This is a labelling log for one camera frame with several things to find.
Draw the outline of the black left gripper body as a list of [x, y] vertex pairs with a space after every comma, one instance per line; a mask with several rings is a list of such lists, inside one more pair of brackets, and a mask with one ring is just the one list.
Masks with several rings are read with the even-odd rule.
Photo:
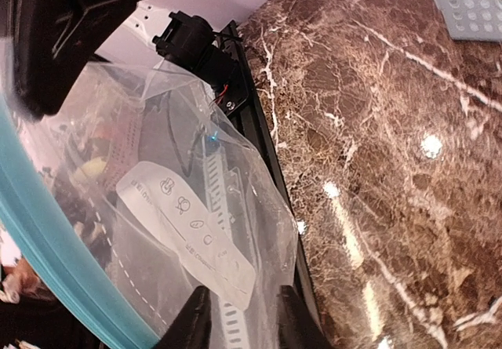
[[89, 58], [143, 0], [11, 0], [14, 89], [34, 118], [55, 115]]

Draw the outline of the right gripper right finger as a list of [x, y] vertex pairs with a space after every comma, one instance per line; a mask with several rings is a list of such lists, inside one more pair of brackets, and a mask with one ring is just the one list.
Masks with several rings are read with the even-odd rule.
[[332, 348], [291, 285], [282, 285], [278, 295], [278, 340], [280, 348]]

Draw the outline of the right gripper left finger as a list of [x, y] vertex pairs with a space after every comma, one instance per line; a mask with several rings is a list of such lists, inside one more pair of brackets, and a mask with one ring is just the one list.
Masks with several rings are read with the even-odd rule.
[[155, 349], [208, 349], [212, 330], [210, 291], [198, 286]]

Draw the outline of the clear zip top bag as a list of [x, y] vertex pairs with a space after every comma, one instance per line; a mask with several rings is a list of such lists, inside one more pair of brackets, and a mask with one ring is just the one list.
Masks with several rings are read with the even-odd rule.
[[[122, 106], [143, 114], [138, 163], [111, 192], [73, 182], [99, 119]], [[202, 140], [213, 134], [232, 239], [206, 206]], [[1, 225], [109, 347], [154, 345], [200, 285], [210, 291], [211, 348], [224, 348], [218, 298], [243, 312], [250, 348], [279, 345], [278, 294], [293, 282], [296, 223], [209, 86], [174, 64], [87, 64], [60, 111], [38, 120], [18, 100], [13, 41], [3, 38]]]

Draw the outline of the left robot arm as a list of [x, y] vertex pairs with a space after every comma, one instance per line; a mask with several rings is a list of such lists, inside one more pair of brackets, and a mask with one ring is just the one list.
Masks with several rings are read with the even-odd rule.
[[[36, 119], [56, 115], [89, 58], [142, 0], [1, 0], [1, 34], [13, 40], [14, 89]], [[156, 53], [222, 94], [237, 63], [213, 45], [200, 16], [170, 13]]]

